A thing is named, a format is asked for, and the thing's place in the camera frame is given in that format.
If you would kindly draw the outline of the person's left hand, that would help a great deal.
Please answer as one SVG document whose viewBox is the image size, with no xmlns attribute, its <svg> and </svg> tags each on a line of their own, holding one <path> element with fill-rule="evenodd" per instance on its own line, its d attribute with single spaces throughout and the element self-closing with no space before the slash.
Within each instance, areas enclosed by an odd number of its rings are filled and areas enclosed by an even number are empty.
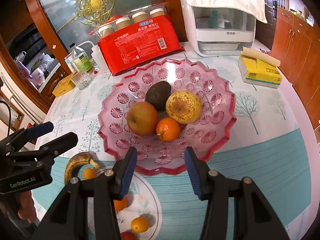
<svg viewBox="0 0 320 240">
<path fill-rule="evenodd" d="M 20 219 L 27 220 L 29 223 L 34 223 L 36 220 L 36 210 L 31 191 L 26 191 L 18 195 L 18 202 L 21 207 L 18 211 Z"/>
</svg>

